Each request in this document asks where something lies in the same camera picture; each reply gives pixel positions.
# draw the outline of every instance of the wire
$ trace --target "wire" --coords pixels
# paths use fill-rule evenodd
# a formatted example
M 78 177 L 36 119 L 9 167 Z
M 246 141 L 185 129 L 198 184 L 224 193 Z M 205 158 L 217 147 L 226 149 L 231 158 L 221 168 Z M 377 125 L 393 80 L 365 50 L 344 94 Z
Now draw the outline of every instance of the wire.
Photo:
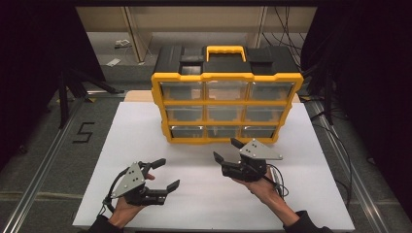
M 264 40 L 266 40 L 267 44 L 269 44 L 269 46 L 273 46 L 272 43 L 270 43 L 269 40 L 267 40 L 267 37 L 264 35 L 264 33 L 262 32 L 261 35 L 263 36 Z
M 305 38 L 303 38 L 302 33 L 299 32 L 300 38 L 302 38 L 303 43 L 305 42 Z
M 290 47 L 290 48 L 293 47 L 293 48 L 296 49 L 296 50 L 302 50 L 302 48 L 300 48 L 300 47 L 296 47 L 296 46 L 290 45 L 290 44 L 288 44 L 288 43 L 285 43 L 285 42 L 279 40 L 279 39 L 275 36 L 275 34 L 273 34 L 273 32 L 271 32 L 270 34 L 272 34 L 272 37 L 273 37 L 276 41 L 278 41 L 280 44 L 282 44 L 282 45 L 284 45 L 284 46 L 287 46 L 287 47 Z
M 296 46 L 294 45 L 293 40 L 291 39 L 291 36 L 290 36 L 290 34 L 289 34 L 289 13 L 290 13 L 290 11 L 291 11 L 291 8 L 290 8 L 290 7 L 286 7 L 286 8 L 285 8 L 285 13 L 286 13 L 285 23 L 282 21 L 280 15 L 279 15 L 279 13 L 278 13 L 277 8 L 274 7 L 274 9 L 275 9 L 275 12 L 276 12 L 276 16 L 278 17 L 279 21 L 281 22 L 282 28 L 283 28 L 283 30 L 284 30 L 283 33 L 282 33 L 281 40 L 279 41 L 279 46 L 281 45 L 281 42 L 283 41 L 284 36 L 287 35 L 288 40 L 289 40 L 289 43 L 290 43 L 290 45 L 291 45 L 291 46 L 290 46 L 290 50 L 291 50 L 293 59 L 294 59 L 296 65 L 300 68 L 300 62 L 297 61 L 297 59 L 294 58 L 294 52 L 295 52 L 296 55 L 299 57 L 299 59 L 300 59 L 300 54 L 299 54 L 299 52 L 297 51 Z
M 349 194 L 349 192 L 350 192 L 350 190 L 349 190 L 349 187 L 346 185 L 346 184 L 344 184 L 343 182 L 341 182 L 341 181 L 339 181 L 339 180 L 337 180 L 337 179 L 334 179 L 335 180 L 335 182 L 336 183 L 339 183 L 340 185 L 342 185 L 344 188 L 345 188 L 345 190 L 346 190 L 346 209 L 349 209 L 349 202 L 350 202 L 350 200 L 348 199 L 348 197 L 350 196 L 350 194 Z
M 305 97 L 305 96 L 302 96 L 302 95 L 299 95 L 298 97 L 299 97 L 300 102 L 303 103 L 303 104 L 307 103 L 307 102 L 311 102 L 311 101 L 325 101 L 325 98 L 322 97 L 322 96 L 318 97 L 317 99 L 312 99 L 310 97 L 309 97 L 309 99 L 307 99 L 308 97 Z
M 312 124 L 313 126 L 317 126 L 320 128 L 323 128 L 324 130 L 326 130 L 328 133 L 330 133 L 330 135 L 332 135 L 337 141 L 339 141 L 340 145 L 342 145 L 343 150 L 345 151 L 347 157 L 348 157 L 348 163 L 349 163 L 349 187 L 348 187 L 348 197 L 347 197 L 347 208 L 349 208 L 349 204 L 351 202 L 352 199 L 352 189 L 353 189 L 353 177 L 352 177 L 352 161 L 351 161 L 351 156 L 349 155 L 348 151 L 346 150 L 345 145 L 343 144 L 342 140 L 340 140 L 340 138 L 334 133 L 332 132 L 330 129 L 323 127 L 319 124 Z
M 281 171 L 279 171 L 279 169 L 275 166 L 275 165 L 273 165 L 273 164 L 267 164 L 267 165 L 269 165 L 270 167 L 272 167 L 272 168 L 274 168 L 278 173 L 279 173 L 279 176 L 281 177 L 281 184 L 280 184 L 280 186 L 282 187 L 282 198 L 284 198 L 284 197 L 286 197 L 286 196 L 288 196 L 289 195 L 289 190 L 285 187 L 285 182 L 284 182 L 284 180 L 283 180 L 283 176 L 282 176 L 282 173 L 281 173 Z
M 313 120 L 315 120 L 317 117 L 320 117 L 320 116 L 322 116 L 322 115 L 324 115 L 324 114 L 326 114 L 326 112 L 325 112 L 325 111 L 321 111 L 320 113 L 318 113 L 318 114 L 310 117 L 310 121 L 313 121 Z
M 275 183 L 275 182 L 273 182 L 271 179 L 267 178 L 265 175 L 263 175 L 263 174 L 261 174 L 260 172 L 258 172 L 254 167 L 252 167 L 252 166 L 249 165 L 249 164 L 245 164 L 245 166 L 246 166 L 248 169 L 250 169 L 251 171 L 253 171 L 254 173 L 256 173 L 257 175 L 259 175 L 261 178 L 265 179 L 267 182 L 272 183 L 273 186 L 274 186 L 274 188 L 275 188 L 276 191 L 278 192 L 279 196 L 281 196 L 281 198 L 284 199 L 284 197 L 285 197 L 285 195 L 284 195 L 285 187 L 284 187 L 284 184 L 283 184 L 283 177 L 282 177 L 282 174 L 280 173 L 280 171 L 279 171 L 275 166 L 273 166 L 273 168 L 275 168 L 275 169 L 279 172 L 282 183 Z
M 115 208 L 113 208 L 112 206 L 112 193 L 113 193 L 113 189 L 115 188 L 116 183 L 118 182 L 118 180 L 120 179 L 120 177 L 124 176 L 124 174 L 126 174 L 127 170 L 129 169 L 129 167 L 127 167 L 126 169 L 124 169 L 123 171 L 121 171 L 118 176 L 115 178 L 115 180 L 113 181 L 112 185 L 110 186 L 109 189 L 109 193 L 106 195 L 105 199 L 103 199 L 103 206 L 107 205 L 107 208 L 109 208 L 109 211 L 114 212 Z
M 103 215 L 106 212 L 106 207 L 104 206 L 104 204 L 102 205 L 102 208 L 99 211 L 99 215 Z

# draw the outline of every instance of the human hand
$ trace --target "human hand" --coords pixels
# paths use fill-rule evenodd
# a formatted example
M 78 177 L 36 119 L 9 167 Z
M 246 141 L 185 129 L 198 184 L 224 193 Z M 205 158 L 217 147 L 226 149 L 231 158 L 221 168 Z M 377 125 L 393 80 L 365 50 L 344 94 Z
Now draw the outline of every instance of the human hand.
M 273 182 L 271 175 L 270 168 L 267 167 L 265 176 Z M 233 180 L 246 186 L 263 204 L 269 207 L 286 226 L 291 226 L 299 220 L 299 216 L 286 204 L 282 197 L 279 196 L 273 183 L 265 179 L 251 183 Z
M 151 174 L 146 176 L 148 180 L 154 180 L 155 177 Z M 109 218 L 109 222 L 115 225 L 119 229 L 123 229 L 127 223 L 136 217 L 136 215 L 142 211 L 146 206 L 133 206 L 127 204 L 124 197 L 118 199 L 118 204 L 116 204 L 115 211 Z
M 265 177 L 273 182 L 272 174 L 270 172 L 270 168 L 267 167 Z M 275 190 L 275 186 L 273 183 L 265 179 L 260 179 L 257 182 L 247 183 L 244 181 L 239 181 L 233 179 L 237 183 L 241 183 L 246 186 L 263 204 L 268 204 L 268 202 L 272 199 L 275 201 L 282 201 L 283 199 L 279 196 L 278 192 Z

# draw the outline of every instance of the white table surface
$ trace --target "white table surface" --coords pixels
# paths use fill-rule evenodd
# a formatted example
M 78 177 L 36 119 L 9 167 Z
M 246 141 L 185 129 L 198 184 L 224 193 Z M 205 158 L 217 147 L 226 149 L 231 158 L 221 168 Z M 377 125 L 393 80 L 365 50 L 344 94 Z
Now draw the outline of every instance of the white table surface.
M 160 113 L 154 103 L 119 105 L 99 160 L 73 225 L 89 227 L 118 173 L 133 161 L 166 164 L 151 174 L 149 188 L 164 189 L 180 180 L 164 206 L 145 208 L 126 228 L 155 231 L 275 231 L 282 222 L 241 184 L 222 175 L 213 151 L 225 160 L 240 156 L 231 144 L 169 144 L 161 133 Z M 327 166 L 303 104 L 293 104 L 279 140 L 269 145 L 284 156 L 276 165 L 290 191 L 287 203 L 295 211 L 307 210 L 318 226 L 353 231 L 354 225 Z

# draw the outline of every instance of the storage organizer handle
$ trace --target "storage organizer handle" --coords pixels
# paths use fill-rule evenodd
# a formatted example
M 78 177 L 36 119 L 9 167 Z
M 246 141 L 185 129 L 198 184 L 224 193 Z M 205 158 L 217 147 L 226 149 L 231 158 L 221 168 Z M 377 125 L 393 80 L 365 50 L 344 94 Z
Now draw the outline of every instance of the storage organizer handle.
M 210 53 L 240 53 L 243 62 L 246 62 L 246 55 L 241 46 L 208 46 L 206 48 L 206 61 L 209 61 Z

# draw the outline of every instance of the yellow storage organizer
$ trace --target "yellow storage organizer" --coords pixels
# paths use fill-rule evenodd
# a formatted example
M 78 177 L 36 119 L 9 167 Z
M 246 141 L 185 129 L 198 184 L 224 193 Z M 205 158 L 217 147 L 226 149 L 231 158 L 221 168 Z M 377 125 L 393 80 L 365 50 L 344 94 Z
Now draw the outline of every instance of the yellow storage organizer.
M 275 143 L 303 78 L 289 49 L 162 47 L 152 95 L 170 143 Z

